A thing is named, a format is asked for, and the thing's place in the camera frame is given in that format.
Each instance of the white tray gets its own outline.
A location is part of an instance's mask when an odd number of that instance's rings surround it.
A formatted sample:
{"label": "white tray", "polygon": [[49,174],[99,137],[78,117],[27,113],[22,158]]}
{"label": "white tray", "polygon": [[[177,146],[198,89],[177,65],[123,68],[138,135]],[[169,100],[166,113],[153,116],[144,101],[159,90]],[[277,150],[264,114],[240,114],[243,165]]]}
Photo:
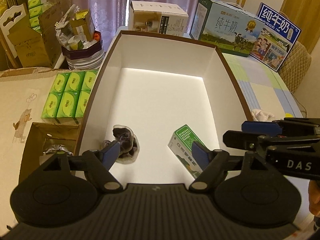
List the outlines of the white tray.
{"label": "white tray", "polygon": [[185,183],[193,178],[167,147],[184,124],[210,148],[230,154],[222,135],[251,118],[232,71],[215,46],[170,35],[121,31],[100,68],[84,114],[79,153],[113,140],[115,124],[136,134],[135,163],[110,172],[126,183]]}

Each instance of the white box lid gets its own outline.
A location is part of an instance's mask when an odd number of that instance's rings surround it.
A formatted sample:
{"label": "white box lid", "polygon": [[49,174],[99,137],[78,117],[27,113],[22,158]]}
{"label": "white box lid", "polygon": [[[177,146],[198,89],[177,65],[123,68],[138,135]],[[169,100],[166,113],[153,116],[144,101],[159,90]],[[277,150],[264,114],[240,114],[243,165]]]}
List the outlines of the white box lid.
{"label": "white box lid", "polygon": [[134,11],[146,11],[146,12],[164,12],[175,13],[181,15],[188,15],[177,4],[162,3],[162,2],[146,2],[146,1],[132,1],[131,7]]}

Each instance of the cardboard box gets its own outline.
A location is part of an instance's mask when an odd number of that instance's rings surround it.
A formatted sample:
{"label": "cardboard box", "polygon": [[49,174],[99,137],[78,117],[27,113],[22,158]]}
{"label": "cardboard box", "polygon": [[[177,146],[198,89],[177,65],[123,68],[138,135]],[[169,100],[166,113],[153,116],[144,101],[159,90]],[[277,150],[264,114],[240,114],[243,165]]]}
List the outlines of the cardboard box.
{"label": "cardboard box", "polygon": [[80,11],[77,14],[82,15],[83,18],[70,21],[73,33],[83,36],[85,41],[92,41],[95,27],[91,18],[90,9]]}
{"label": "cardboard box", "polygon": [[87,70],[85,72],[81,90],[91,90],[96,80],[98,70]]}
{"label": "cardboard box", "polygon": [[60,2],[38,18],[42,35],[31,28],[29,16],[26,15],[10,28],[8,38],[14,45],[23,67],[53,68],[61,54],[54,27],[61,19]]}
{"label": "cardboard box", "polygon": [[50,92],[64,92],[70,73],[59,73],[57,74],[54,82],[52,83],[52,87]]}
{"label": "cardboard box", "polygon": [[28,0],[28,9],[37,7],[37,6],[42,5],[46,2],[48,2],[48,1],[47,0]]}
{"label": "cardboard box", "polygon": [[83,90],[80,92],[79,100],[78,100],[78,106],[76,110],[76,118],[79,121],[81,121],[85,108],[87,107],[89,96],[90,96],[91,90]]}
{"label": "cardboard box", "polygon": [[53,144],[62,144],[75,155],[75,146],[79,126],[33,122],[24,147],[19,183],[27,178],[39,166],[39,157]]}
{"label": "cardboard box", "polygon": [[57,119],[62,122],[64,117],[76,117],[76,109],[78,105],[78,100],[80,96],[80,91],[65,91],[62,95],[59,110],[57,113]]}
{"label": "cardboard box", "polygon": [[224,53],[247,57],[264,23],[255,15],[220,0],[198,0],[190,36]]}
{"label": "cardboard box", "polygon": [[279,71],[298,40],[301,29],[264,3],[260,3],[257,16],[265,26],[250,55],[272,70]]}
{"label": "cardboard box", "polygon": [[62,99],[62,92],[51,92],[44,104],[41,119],[55,119]]}
{"label": "cardboard box", "polygon": [[80,91],[82,88],[85,71],[71,72],[65,91]]}
{"label": "cardboard box", "polygon": [[188,14],[178,5],[161,2],[132,1],[129,30],[182,36]]}
{"label": "cardboard box", "polygon": [[191,128],[185,124],[173,133],[168,147],[196,179],[201,174],[202,169],[197,164],[191,153],[192,143],[194,141],[203,144]]}

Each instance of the cow illustration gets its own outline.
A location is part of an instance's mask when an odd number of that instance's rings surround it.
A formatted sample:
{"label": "cow illustration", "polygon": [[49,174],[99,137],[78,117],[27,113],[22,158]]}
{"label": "cow illustration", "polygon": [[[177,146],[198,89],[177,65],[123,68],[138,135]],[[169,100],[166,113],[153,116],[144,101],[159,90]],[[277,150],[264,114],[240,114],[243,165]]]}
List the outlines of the cow illustration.
{"label": "cow illustration", "polygon": [[261,31],[261,35],[270,37],[270,32],[268,32],[265,28],[263,28]]}
{"label": "cow illustration", "polygon": [[236,47],[239,47],[240,50],[243,50],[244,47],[246,46],[248,40],[245,39],[244,37],[241,37],[241,35],[242,35],[241,33],[235,32],[235,35],[236,35],[236,37],[235,37],[235,41],[234,41],[233,50],[235,50]]}

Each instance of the blue milk box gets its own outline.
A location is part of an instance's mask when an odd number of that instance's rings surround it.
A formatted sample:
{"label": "blue milk box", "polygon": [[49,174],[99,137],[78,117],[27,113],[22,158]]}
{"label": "blue milk box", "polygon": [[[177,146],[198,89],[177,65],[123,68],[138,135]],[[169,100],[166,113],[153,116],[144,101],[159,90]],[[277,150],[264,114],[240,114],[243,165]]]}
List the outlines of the blue milk box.
{"label": "blue milk box", "polygon": [[264,26],[241,8],[220,0],[198,0],[190,36],[214,44],[224,53],[247,57]]}
{"label": "blue milk box", "polygon": [[297,41],[301,29],[264,3],[260,3],[257,16],[265,26],[250,55],[278,71]]}

